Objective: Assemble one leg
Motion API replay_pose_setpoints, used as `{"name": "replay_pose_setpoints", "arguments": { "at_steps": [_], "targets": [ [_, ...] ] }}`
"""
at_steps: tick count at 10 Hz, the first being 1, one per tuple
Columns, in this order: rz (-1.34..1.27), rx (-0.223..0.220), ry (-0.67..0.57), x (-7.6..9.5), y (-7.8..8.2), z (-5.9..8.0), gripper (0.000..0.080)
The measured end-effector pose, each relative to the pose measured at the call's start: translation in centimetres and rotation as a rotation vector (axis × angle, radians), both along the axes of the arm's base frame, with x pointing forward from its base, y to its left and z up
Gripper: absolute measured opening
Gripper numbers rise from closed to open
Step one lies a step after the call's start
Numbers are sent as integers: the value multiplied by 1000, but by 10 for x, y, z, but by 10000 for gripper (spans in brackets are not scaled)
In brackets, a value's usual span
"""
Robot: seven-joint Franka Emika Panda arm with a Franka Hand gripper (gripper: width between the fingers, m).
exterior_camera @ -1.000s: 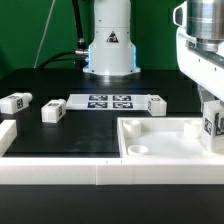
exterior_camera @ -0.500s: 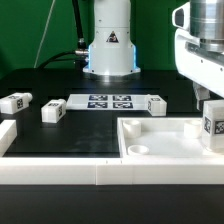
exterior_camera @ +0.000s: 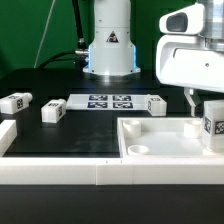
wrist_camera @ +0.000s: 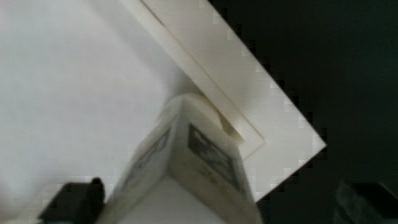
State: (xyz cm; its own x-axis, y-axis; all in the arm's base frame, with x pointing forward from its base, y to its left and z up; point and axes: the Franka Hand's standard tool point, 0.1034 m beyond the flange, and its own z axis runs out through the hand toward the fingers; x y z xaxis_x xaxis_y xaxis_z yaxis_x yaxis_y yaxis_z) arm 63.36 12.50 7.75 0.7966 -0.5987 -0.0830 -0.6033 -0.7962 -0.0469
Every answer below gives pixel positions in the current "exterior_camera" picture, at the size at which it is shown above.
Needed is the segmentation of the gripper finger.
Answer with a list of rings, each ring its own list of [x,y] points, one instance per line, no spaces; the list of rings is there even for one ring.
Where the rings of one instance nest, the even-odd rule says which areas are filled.
[[[188,88],[188,87],[185,87],[184,88],[184,95],[191,107],[191,116],[192,117],[195,117],[196,116],[196,107],[197,105],[200,103],[200,98],[197,94],[197,91],[193,88]]]

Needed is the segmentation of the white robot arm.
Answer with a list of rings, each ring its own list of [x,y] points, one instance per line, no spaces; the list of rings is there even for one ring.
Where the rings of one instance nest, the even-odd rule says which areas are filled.
[[[95,37],[83,71],[111,82],[140,71],[130,40],[130,0],[94,0]],[[224,93],[224,0],[195,4],[162,16],[156,76],[181,86],[189,102],[195,89]]]

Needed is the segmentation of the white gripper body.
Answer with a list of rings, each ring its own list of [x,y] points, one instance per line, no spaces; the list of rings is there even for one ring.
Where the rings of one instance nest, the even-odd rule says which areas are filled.
[[[224,93],[224,53],[204,48],[197,36],[164,35],[156,51],[163,84]]]

